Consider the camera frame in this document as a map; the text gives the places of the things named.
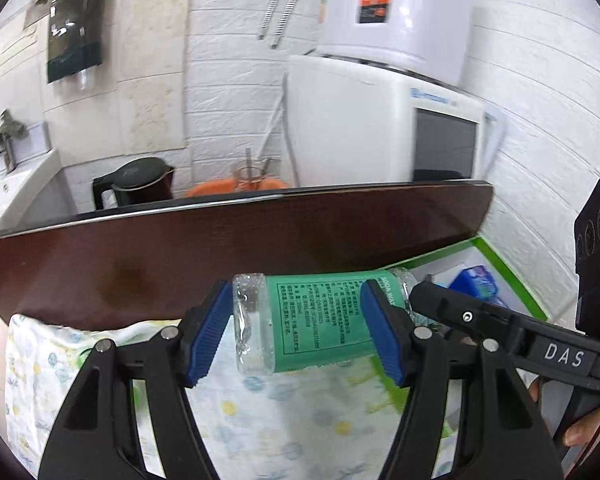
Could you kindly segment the person's right hand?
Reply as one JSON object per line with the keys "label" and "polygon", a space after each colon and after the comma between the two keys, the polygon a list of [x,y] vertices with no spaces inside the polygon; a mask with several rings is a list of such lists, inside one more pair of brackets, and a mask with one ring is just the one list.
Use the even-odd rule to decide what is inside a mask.
{"label": "person's right hand", "polygon": [[577,420],[565,433],[562,443],[567,448],[590,443],[600,428],[600,408]]}

